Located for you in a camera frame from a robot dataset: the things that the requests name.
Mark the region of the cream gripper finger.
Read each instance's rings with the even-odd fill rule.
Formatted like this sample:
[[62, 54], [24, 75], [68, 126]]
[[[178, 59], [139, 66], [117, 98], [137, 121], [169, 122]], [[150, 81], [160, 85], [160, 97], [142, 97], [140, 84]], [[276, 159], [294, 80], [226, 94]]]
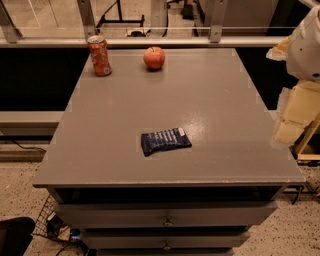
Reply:
[[319, 83], [299, 80], [292, 89], [283, 88], [278, 98], [274, 140], [293, 144], [319, 112]]

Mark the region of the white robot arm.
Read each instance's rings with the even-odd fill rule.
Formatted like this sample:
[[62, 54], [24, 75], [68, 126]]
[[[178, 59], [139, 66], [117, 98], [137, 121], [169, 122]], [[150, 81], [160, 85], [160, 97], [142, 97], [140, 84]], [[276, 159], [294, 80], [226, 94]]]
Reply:
[[293, 33], [271, 48], [267, 57], [286, 61], [287, 72], [298, 79], [289, 91], [279, 96], [282, 113], [274, 139], [293, 144], [320, 112], [320, 6], [313, 7]]

